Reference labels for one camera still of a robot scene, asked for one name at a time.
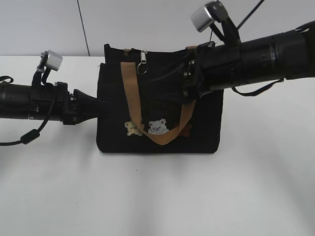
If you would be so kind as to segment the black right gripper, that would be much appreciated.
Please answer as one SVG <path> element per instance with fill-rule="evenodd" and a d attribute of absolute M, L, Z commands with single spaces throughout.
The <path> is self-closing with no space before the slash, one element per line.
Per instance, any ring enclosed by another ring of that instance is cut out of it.
<path fill-rule="evenodd" d="M 213 93 L 202 72 L 204 54 L 215 43 L 187 46 L 175 52 L 149 52 L 146 97 L 190 103 Z"/>

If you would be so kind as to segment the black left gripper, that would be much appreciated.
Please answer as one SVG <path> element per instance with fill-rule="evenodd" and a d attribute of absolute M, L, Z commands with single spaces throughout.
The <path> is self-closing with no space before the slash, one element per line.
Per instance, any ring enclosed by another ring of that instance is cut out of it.
<path fill-rule="evenodd" d="M 68 84 L 56 82 L 56 101 L 53 107 L 53 120 L 64 125 L 76 125 L 93 118 L 105 117 L 112 110 L 110 102 L 99 100 L 78 89 L 73 91 L 73 100 Z"/>

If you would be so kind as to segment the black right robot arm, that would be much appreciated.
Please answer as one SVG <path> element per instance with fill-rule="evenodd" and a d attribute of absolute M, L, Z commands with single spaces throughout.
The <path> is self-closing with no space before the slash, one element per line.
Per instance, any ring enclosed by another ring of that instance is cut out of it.
<path fill-rule="evenodd" d="M 200 44 L 164 73 L 140 85 L 143 97 L 187 104 L 221 89 L 315 76 L 315 23 L 242 42 Z"/>

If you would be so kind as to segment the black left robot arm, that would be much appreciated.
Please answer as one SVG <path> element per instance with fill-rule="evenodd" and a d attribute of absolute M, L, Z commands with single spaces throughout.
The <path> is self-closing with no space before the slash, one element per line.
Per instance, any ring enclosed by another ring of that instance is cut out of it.
<path fill-rule="evenodd" d="M 109 100 L 87 95 L 78 89 L 68 91 L 68 84 L 57 82 L 42 85 L 1 83 L 0 117 L 60 121 L 77 125 L 94 118 L 106 118 L 115 104 Z"/>

